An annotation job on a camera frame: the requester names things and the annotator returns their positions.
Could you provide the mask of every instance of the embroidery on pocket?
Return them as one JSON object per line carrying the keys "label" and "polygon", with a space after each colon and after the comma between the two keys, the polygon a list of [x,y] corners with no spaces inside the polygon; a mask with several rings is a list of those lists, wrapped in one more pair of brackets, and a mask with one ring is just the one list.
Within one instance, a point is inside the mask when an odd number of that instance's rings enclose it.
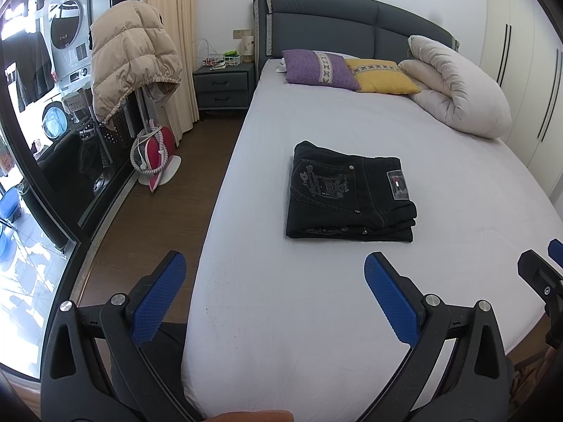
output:
{"label": "embroidery on pocket", "polygon": [[321,196],[338,200],[344,198],[344,194],[350,191],[346,180],[317,176],[313,173],[312,165],[307,165],[306,169],[307,171],[300,173],[299,176],[313,197]]}
{"label": "embroidery on pocket", "polygon": [[305,233],[312,234],[312,235],[341,235],[343,232],[347,232],[348,227],[342,226],[341,228],[308,228],[305,230]]}

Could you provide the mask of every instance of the sliding glass door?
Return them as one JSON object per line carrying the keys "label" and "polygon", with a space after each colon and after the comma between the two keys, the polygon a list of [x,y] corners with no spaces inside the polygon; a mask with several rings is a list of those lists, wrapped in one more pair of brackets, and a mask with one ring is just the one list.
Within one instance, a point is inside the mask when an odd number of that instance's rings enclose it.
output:
{"label": "sliding glass door", "polygon": [[89,28],[120,0],[0,1],[0,366],[40,379],[53,307],[131,174],[139,124],[91,112]]}

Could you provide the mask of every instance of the black clothing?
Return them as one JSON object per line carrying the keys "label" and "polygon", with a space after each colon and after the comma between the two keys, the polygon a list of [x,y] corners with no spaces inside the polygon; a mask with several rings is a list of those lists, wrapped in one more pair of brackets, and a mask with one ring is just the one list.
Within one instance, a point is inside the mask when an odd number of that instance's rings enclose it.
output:
{"label": "black clothing", "polygon": [[295,147],[286,234],[290,238],[413,240],[417,210],[401,162]]}
{"label": "black clothing", "polygon": [[44,97],[55,86],[51,58],[41,32],[19,31],[2,41],[4,70],[16,64],[16,90],[20,112]]}

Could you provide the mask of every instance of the beige puffer jacket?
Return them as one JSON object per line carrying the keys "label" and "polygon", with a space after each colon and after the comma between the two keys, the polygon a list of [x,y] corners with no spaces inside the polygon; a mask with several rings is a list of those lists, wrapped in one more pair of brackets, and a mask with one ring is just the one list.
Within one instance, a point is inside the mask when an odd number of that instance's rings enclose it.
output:
{"label": "beige puffer jacket", "polygon": [[92,24],[94,112],[107,123],[125,97],[147,86],[160,106],[181,82],[182,64],[156,8],[122,1]]}

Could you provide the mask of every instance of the clothes hanging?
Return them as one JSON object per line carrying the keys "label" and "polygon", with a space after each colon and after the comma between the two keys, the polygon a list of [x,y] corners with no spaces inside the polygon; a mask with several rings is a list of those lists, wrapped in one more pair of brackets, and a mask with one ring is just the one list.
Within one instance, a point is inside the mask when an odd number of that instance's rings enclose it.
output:
{"label": "clothes hanging", "polygon": [[182,81],[176,47],[156,8],[122,1],[92,24],[92,95],[96,118],[107,123],[127,95],[148,86],[160,105]]}
{"label": "clothes hanging", "polygon": [[16,64],[16,90],[20,112],[51,91],[51,58],[41,32],[19,31],[2,41],[4,70]]}

